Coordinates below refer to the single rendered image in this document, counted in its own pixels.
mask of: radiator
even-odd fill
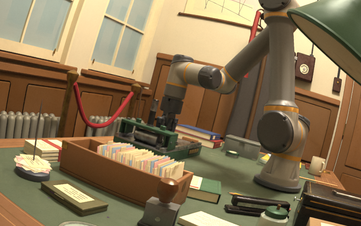
[[[109,119],[111,118],[108,116],[90,116],[89,117],[89,121],[91,123],[97,123],[97,124],[102,124],[104,122],[107,122]],[[119,127],[121,125],[121,121],[124,117],[118,117],[116,118],[111,124],[109,124],[106,127],[103,128],[98,128],[98,129],[94,129],[91,128],[89,126],[87,126],[86,128],[86,137],[91,137],[91,136],[114,136],[117,132],[119,132]]]
[[[0,112],[0,139],[35,138],[38,113]],[[40,117],[38,138],[55,138],[60,117],[44,113]]]

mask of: window frame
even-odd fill
[[[73,21],[76,8],[79,4],[79,0],[67,0],[67,1],[71,1],[71,5],[69,6],[68,13],[65,17],[64,24],[62,26],[61,33],[58,39],[58,44],[55,50],[48,50],[41,47],[36,47],[33,45],[23,43],[23,39],[26,34],[27,25],[29,23],[32,10],[36,1],[37,0],[32,0],[29,13],[26,18],[26,22],[22,30],[20,42],[0,38],[0,50],[26,55],[30,57],[36,57],[40,59],[50,60],[54,62],[60,62],[64,52],[65,42],[67,41],[67,37],[69,35],[70,26]]]
[[[162,0],[153,0],[153,2],[151,4],[150,12],[149,12],[147,20],[146,20],[146,24],[144,26],[144,31],[141,31],[140,29],[135,28],[134,26],[129,25],[127,23],[130,12],[132,10],[134,0],[130,1],[129,8],[128,8],[128,11],[126,13],[124,21],[121,21],[121,20],[119,20],[117,18],[114,18],[113,16],[107,14],[107,8],[108,8],[109,2],[110,2],[110,0],[108,0],[107,4],[106,4],[106,7],[104,9],[104,14],[101,16],[101,20],[100,20],[100,24],[99,24],[100,28],[98,29],[97,35],[96,35],[94,43],[93,43],[93,50],[91,51],[91,54],[90,54],[88,69],[93,70],[93,71],[99,71],[99,72],[111,74],[111,75],[116,75],[116,76],[120,76],[120,77],[126,77],[126,78],[130,78],[130,79],[136,79],[136,77],[140,76],[141,72],[144,69],[144,65],[145,65],[145,63],[147,61],[148,52],[150,50],[150,45],[151,45],[151,42],[152,42],[153,37],[154,37],[156,25],[157,25],[157,22],[158,22],[158,17],[161,14],[161,8],[160,8],[160,6],[162,7],[162,4],[160,4],[161,1]],[[117,43],[117,45],[115,47],[114,56],[112,58],[111,65],[107,65],[107,64],[104,64],[104,63],[99,63],[97,61],[94,61],[93,58],[92,58],[93,53],[94,53],[94,48],[95,48],[95,45],[96,45],[96,42],[97,42],[97,39],[98,39],[98,35],[100,33],[101,26],[103,24],[103,20],[104,20],[105,17],[107,17],[107,18],[109,18],[109,19],[111,19],[111,20],[113,20],[113,21],[115,21],[117,23],[120,23],[120,24],[124,25],[122,27],[122,29],[121,29],[121,33],[119,35],[119,40],[118,40],[118,43]],[[136,58],[135,58],[134,66],[133,66],[133,71],[128,71],[126,69],[122,69],[122,68],[118,68],[118,67],[114,66],[115,60],[116,60],[117,55],[118,55],[118,50],[119,50],[119,47],[121,45],[122,37],[123,37],[123,34],[125,32],[126,27],[129,27],[130,29],[133,29],[134,31],[137,31],[137,32],[139,32],[139,33],[141,33],[143,35],[141,40],[140,40],[139,48],[138,48],[137,53],[136,53]]]

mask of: desk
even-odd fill
[[[15,162],[13,159],[15,155],[23,153],[22,150],[23,147],[0,148],[0,226],[58,226],[65,221],[83,221],[98,226],[136,226],[136,223],[142,218],[144,208],[85,184],[61,172],[59,163],[51,163],[53,170],[50,180],[66,179],[109,204],[106,212],[79,217],[43,192],[40,189],[40,183],[24,180],[14,173]],[[221,148],[213,150],[205,147],[202,148],[199,156],[184,161],[185,170],[194,172],[197,176],[221,181],[222,196],[218,204],[187,198],[181,206],[179,216],[202,210],[240,226],[255,226],[257,217],[225,212],[224,205],[231,204],[232,198],[228,192],[237,192],[249,196],[287,201],[291,204],[292,211],[289,216],[290,219],[293,219],[297,206],[293,198],[300,194],[278,192],[254,182],[254,175],[262,169],[262,165],[258,161],[241,157],[229,158],[221,152]],[[309,175],[304,167],[302,167],[300,175],[314,179],[314,176]],[[303,185],[304,182],[305,180],[300,179],[299,183]]]

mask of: glue bottle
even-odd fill
[[[286,226],[287,223],[288,212],[278,205],[267,207],[266,211],[261,213],[256,226]]]

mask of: green lampshade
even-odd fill
[[[289,9],[288,17],[361,85],[361,0],[319,0]]]

